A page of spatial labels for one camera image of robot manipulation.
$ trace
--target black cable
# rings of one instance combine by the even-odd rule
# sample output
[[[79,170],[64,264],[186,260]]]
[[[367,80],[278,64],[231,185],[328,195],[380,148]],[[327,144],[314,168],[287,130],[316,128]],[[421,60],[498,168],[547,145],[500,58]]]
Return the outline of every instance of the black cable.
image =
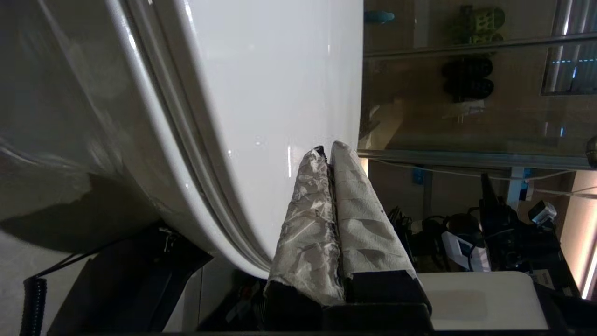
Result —
[[[500,232],[498,232],[498,233],[491,234],[491,235],[489,235],[488,237],[485,237],[485,240],[491,239],[491,238],[493,238],[493,237],[495,237],[495,236],[499,236],[499,235],[501,235],[502,233],[506,233],[506,232],[514,231],[515,229],[516,229],[516,228],[508,228],[508,229],[505,229],[505,230],[503,230],[503,231],[500,231]]]
[[[25,290],[25,299],[23,304],[23,316],[21,317],[21,331],[20,336],[39,336],[41,334],[41,328],[44,321],[44,310],[45,310],[45,296],[48,290],[47,280],[43,279],[42,276],[48,275],[57,270],[72,265],[75,262],[84,259],[90,255],[93,255],[100,250],[107,248],[108,246],[119,243],[125,239],[129,239],[132,236],[123,239],[114,240],[108,244],[102,245],[95,248],[87,253],[84,253],[75,258],[75,254],[67,256],[65,259],[59,261],[56,265],[48,268],[45,271],[41,271],[38,274],[28,277],[23,282]]]
[[[444,217],[444,216],[430,216],[430,217],[427,217],[427,218],[425,218],[425,219],[423,220],[423,222],[424,222],[424,221],[428,221],[428,220],[430,220],[430,219],[435,219],[435,218],[439,218],[439,219],[445,219],[445,217]]]
[[[39,336],[44,322],[45,294],[48,289],[45,279],[30,277],[24,282],[25,300],[21,318],[20,336]]]
[[[472,259],[473,259],[473,250],[475,249],[475,246],[473,245],[473,249],[470,250],[469,255],[466,257],[467,262],[469,263],[469,271],[470,272],[474,272],[473,270],[473,264],[472,264]]]
[[[473,211],[479,210],[478,206],[470,207],[469,210],[466,212],[467,215],[470,215]]]
[[[404,232],[404,238],[407,241],[407,248],[408,248],[408,257],[410,258],[411,264],[413,265],[413,267],[416,265],[416,263],[414,262],[414,255],[413,255],[413,250],[411,250],[410,248],[410,242],[408,241],[408,232],[411,231],[411,225],[413,224],[413,219],[410,217],[402,217],[402,221],[406,221],[407,224],[406,226],[406,230]]]
[[[389,219],[390,223],[394,222],[394,214],[396,212],[396,208],[390,210],[390,212],[387,214],[387,218]]]

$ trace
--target glossy white surface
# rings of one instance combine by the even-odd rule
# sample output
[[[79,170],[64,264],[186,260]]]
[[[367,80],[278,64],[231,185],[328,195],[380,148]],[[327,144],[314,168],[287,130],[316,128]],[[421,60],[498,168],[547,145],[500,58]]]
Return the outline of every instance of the glossy white surface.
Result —
[[[545,330],[530,276],[514,271],[419,273],[435,330]]]
[[[217,145],[205,145],[225,158],[249,229],[273,258],[302,156],[317,145],[329,154],[334,140],[356,147],[362,1],[175,7],[216,131]]]
[[[123,4],[118,0],[108,0],[106,3],[114,22],[119,42],[123,48],[124,57],[130,67],[132,80],[144,104],[145,122],[149,122],[149,128],[154,132],[155,139],[159,143],[158,148],[155,148],[153,151],[137,154],[155,155],[163,153],[165,164],[169,168],[169,172],[173,175],[173,184],[169,188],[153,190],[153,193],[149,195],[165,200],[166,204],[169,204],[171,203],[170,198],[164,196],[177,193],[176,198],[182,198],[186,208],[180,207],[182,204],[177,204],[179,205],[179,211],[174,213],[168,211],[168,208],[161,209],[161,215],[164,216],[164,219],[170,225],[203,249],[206,249],[204,240],[207,238],[218,251],[229,260],[234,261],[235,265],[241,270],[258,277],[266,277],[267,271],[250,263],[218,227],[218,223],[214,219],[208,205],[203,201],[201,190],[195,184],[192,172],[186,166],[181,153],[183,149],[178,147],[174,130],[170,127],[167,120],[167,112],[164,110],[165,106],[162,104],[159,92],[150,77],[150,69],[148,69],[148,64],[141,55],[141,50],[138,46],[140,41],[131,30]],[[127,115],[128,113],[124,113],[119,118],[126,118]],[[137,175],[146,176],[145,172],[133,172],[133,175],[135,178],[137,178]]]

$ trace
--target black shoe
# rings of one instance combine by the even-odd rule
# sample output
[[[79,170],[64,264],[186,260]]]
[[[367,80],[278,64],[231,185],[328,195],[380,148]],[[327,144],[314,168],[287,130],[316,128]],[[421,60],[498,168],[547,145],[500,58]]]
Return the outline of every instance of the black shoe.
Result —
[[[493,92],[493,82],[486,78],[450,78],[444,84],[444,91],[454,96],[455,102],[463,102],[465,98],[485,99]]]
[[[442,75],[448,78],[483,78],[493,71],[493,63],[488,59],[468,58],[450,62],[442,67]]]

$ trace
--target blue object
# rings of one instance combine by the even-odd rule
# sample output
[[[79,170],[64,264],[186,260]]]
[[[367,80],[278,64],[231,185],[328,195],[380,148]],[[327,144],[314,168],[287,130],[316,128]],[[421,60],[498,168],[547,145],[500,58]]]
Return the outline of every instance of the blue object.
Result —
[[[528,178],[530,176],[531,176],[531,169],[525,168],[524,173],[522,173],[522,177]],[[528,181],[522,181],[521,193],[520,193],[520,196],[518,197],[518,200],[520,200],[520,201],[526,200],[527,199],[527,191],[528,191]]]
[[[413,168],[413,183],[423,185],[425,180],[425,172],[419,168]]]
[[[378,23],[383,25],[386,22],[394,21],[394,13],[386,11],[366,11],[365,23]]]

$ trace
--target black coiled cable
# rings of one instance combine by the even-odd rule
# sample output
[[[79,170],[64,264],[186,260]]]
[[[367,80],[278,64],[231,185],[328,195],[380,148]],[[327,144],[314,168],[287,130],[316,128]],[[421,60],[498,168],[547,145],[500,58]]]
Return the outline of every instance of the black coiled cable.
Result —
[[[23,284],[25,285],[25,302],[20,336],[39,336],[44,322],[47,281],[40,277],[30,277]]]
[[[48,268],[47,270],[25,279],[25,281],[23,282],[25,286],[25,302],[23,304],[23,317],[21,318],[21,332],[19,333],[19,335],[41,335],[41,328],[44,321],[45,294],[48,290],[47,281],[43,279],[42,276],[48,275],[54,271],[65,268],[68,265],[74,264],[79,260],[87,258],[88,256],[93,255],[101,251],[102,249],[110,245],[114,245],[115,243],[121,242],[123,240],[125,239],[114,240],[108,244],[95,248],[77,257],[76,253],[71,254],[65,259],[61,260],[58,264]]]

